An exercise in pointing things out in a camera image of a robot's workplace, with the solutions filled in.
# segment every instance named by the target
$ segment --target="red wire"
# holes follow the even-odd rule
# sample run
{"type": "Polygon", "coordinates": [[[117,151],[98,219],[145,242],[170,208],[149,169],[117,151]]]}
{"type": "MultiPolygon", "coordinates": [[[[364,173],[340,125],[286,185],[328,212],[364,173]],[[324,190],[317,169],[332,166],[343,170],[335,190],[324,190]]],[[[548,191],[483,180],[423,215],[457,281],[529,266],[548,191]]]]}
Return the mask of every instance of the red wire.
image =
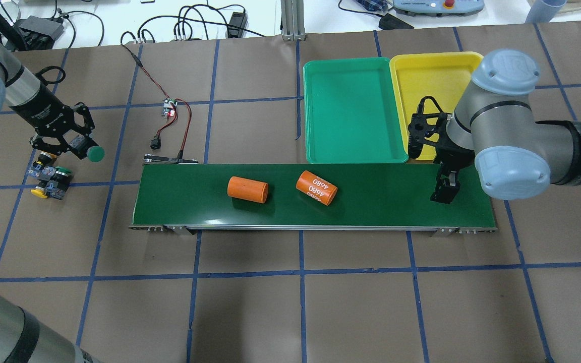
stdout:
{"type": "Polygon", "coordinates": [[[185,104],[185,106],[187,107],[187,127],[185,127],[185,135],[183,136],[183,142],[181,143],[181,148],[179,150],[179,155],[182,157],[183,150],[185,148],[185,142],[187,140],[187,132],[190,130],[190,124],[192,123],[192,109],[190,108],[190,104],[185,102],[184,100],[182,100],[180,98],[176,98],[175,100],[179,101],[179,102],[183,102],[185,104]]]}
{"type": "Polygon", "coordinates": [[[163,127],[161,127],[161,128],[158,129],[158,131],[156,131],[156,136],[157,137],[160,138],[161,137],[161,131],[163,131],[164,129],[170,127],[178,119],[178,112],[176,112],[176,108],[173,108],[173,111],[175,112],[175,114],[173,115],[173,119],[170,122],[168,122],[167,124],[164,124],[163,127]]]}
{"type": "Polygon", "coordinates": [[[152,75],[151,75],[151,74],[149,74],[149,72],[147,71],[147,69],[145,69],[145,67],[140,67],[140,69],[142,69],[142,70],[143,70],[143,72],[145,72],[145,74],[147,75],[147,77],[148,77],[148,78],[149,78],[149,79],[150,79],[152,82],[154,82],[154,85],[156,85],[156,86],[157,86],[157,87],[158,87],[158,88],[161,90],[161,92],[163,92],[163,94],[164,94],[164,95],[165,95],[167,98],[169,98],[169,97],[170,97],[170,96],[167,94],[167,92],[166,92],[166,91],[163,89],[163,87],[161,87],[161,85],[159,85],[159,84],[158,84],[158,82],[156,82],[156,80],[155,80],[154,78],[152,78],[152,75]]]}

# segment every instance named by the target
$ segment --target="power adapter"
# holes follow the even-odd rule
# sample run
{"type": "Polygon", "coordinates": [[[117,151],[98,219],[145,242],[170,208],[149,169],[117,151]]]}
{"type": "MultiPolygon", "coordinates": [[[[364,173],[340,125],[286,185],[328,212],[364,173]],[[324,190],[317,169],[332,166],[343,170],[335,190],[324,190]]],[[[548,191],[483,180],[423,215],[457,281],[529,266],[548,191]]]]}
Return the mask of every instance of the power adapter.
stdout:
{"type": "Polygon", "coordinates": [[[242,13],[233,12],[233,16],[230,17],[230,25],[233,25],[233,26],[239,27],[239,28],[228,27],[228,30],[226,31],[225,36],[227,38],[244,37],[243,28],[246,27],[247,21],[248,21],[248,18],[246,16],[246,12],[242,12],[242,13]]]}
{"type": "Polygon", "coordinates": [[[413,29],[413,27],[405,23],[404,21],[396,18],[390,13],[385,14],[382,18],[380,18],[380,22],[378,22],[378,27],[382,30],[389,30],[389,29],[413,29]]]}

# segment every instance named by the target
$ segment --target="white desk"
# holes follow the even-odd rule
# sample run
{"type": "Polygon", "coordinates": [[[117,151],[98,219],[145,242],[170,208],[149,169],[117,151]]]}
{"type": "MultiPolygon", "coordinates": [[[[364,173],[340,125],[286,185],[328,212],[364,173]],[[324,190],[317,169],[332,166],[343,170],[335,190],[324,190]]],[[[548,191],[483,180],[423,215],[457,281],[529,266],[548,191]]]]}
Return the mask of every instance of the white desk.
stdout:
{"type": "MultiPolygon", "coordinates": [[[[203,3],[189,0],[155,0],[154,3],[141,4],[139,0],[93,0],[90,3],[79,0],[58,0],[58,7],[64,12],[71,10],[85,10],[93,12],[104,20],[105,36],[103,45],[119,44],[120,35],[131,30],[136,33],[143,21],[159,15],[177,15],[183,5],[203,3]]],[[[247,9],[248,28],[263,35],[281,34],[281,5],[279,0],[210,0],[213,7],[223,7],[238,3],[247,9]]],[[[498,25],[523,23],[530,10],[527,0],[485,0],[486,7],[472,16],[445,16],[434,18],[429,16],[405,16],[398,18],[410,23],[415,28],[435,27],[466,27],[476,25],[498,25]]],[[[30,15],[40,18],[49,18],[53,14],[53,0],[19,0],[21,18],[30,15]]],[[[348,9],[364,10],[353,0],[344,0],[342,6],[348,9]]],[[[378,29],[378,17],[364,14],[344,12],[337,8],[337,0],[305,0],[304,18],[307,34],[333,32],[359,32],[378,29]]],[[[9,7],[11,16],[16,15],[16,8],[9,7]]],[[[200,9],[208,21],[223,22],[220,16],[210,9],[200,9]]],[[[222,10],[229,20],[232,11],[239,8],[222,10]]],[[[78,36],[73,47],[95,46],[100,39],[101,28],[99,21],[87,14],[73,14],[71,18],[75,24],[78,36]]],[[[553,21],[581,20],[581,10],[558,14],[553,21]]],[[[157,42],[173,40],[173,25],[176,19],[157,19],[147,25],[147,29],[154,34],[157,42]]],[[[205,32],[199,23],[194,23],[194,37],[205,39],[205,32]]],[[[210,38],[225,37],[225,28],[217,25],[208,25],[210,38]]],[[[66,48],[72,39],[71,26],[66,23],[64,34],[57,40],[55,48],[66,48]]]]}

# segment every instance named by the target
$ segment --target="plastic tray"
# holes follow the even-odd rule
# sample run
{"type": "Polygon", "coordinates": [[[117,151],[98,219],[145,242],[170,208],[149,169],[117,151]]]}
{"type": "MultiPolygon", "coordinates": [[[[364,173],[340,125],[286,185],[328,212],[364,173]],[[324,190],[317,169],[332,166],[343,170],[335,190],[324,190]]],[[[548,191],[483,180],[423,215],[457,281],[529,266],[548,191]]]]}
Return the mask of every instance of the plastic tray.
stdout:
{"type": "MultiPolygon", "coordinates": [[[[400,129],[405,137],[403,147],[408,148],[408,124],[424,96],[433,96],[445,112],[453,112],[463,91],[470,82],[472,72],[477,69],[483,56],[474,51],[454,53],[406,54],[392,58],[389,67],[394,84],[396,107],[400,118],[400,129]]],[[[430,101],[426,102],[426,113],[438,112],[430,101]]],[[[433,160],[436,151],[424,145],[417,160],[433,160]]]]}
{"type": "Polygon", "coordinates": [[[304,66],[309,163],[404,163],[389,59],[313,60],[304,66]]]}

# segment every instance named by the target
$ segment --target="green cap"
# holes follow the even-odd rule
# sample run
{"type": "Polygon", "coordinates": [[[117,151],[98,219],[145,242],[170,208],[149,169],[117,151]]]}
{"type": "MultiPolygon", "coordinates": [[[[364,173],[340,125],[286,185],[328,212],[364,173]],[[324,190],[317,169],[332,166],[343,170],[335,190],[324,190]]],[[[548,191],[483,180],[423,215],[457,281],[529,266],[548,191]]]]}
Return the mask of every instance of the green cap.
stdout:
{"type": "Polygon", "coordinates": [[[69,174],[69,175],[73,174],[73,172],[71,170],[69,170],[65,167],[56,167],[55,170],[63,172],[65,174],[69,174]]]}
{"type": "Polygon", "coordinates": [[[92,146],[88,149],[87,156],[89,160],[97,163],[104,158],[104,149],[99,146],[92,146]]]}

